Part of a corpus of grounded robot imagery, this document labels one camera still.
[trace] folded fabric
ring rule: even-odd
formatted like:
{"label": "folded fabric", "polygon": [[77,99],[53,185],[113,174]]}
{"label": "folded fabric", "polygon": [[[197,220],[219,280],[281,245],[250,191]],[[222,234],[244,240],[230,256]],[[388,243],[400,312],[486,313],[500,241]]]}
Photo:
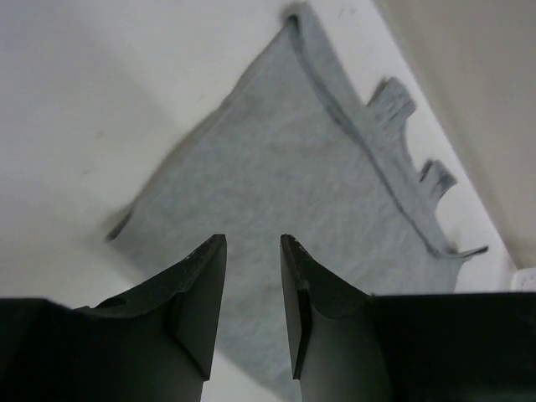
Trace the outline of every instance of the folded fabric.
{"label": "folded fabric", "polygon": [[405,122],[415,110],[392,79],[368,107],[314,12],[300,4],[221,107],[168,158],[114,231],[147,276],[214,233],[228,239],[217,345],[284,400],[291,379],[279,238],[362,291],[452,292],[461,265],[435,217],[455,183],[440,162],[415,171]]}

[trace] gray garment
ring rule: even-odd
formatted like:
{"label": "gray garment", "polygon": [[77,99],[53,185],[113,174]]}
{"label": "gray garment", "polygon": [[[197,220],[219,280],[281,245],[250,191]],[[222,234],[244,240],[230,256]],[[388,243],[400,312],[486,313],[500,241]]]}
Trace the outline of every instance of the gray garment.
{"label": "gray garment", "polygon": [[217,346],[285,400],[292,383],[279,238],[376,294],[452,292],[461,265],[435,218],[454,184],[405,148],[415,106],[390,80],[368,108],[300,4],[222,106],[163,164],[113,245],[147,276],[228,240]]}

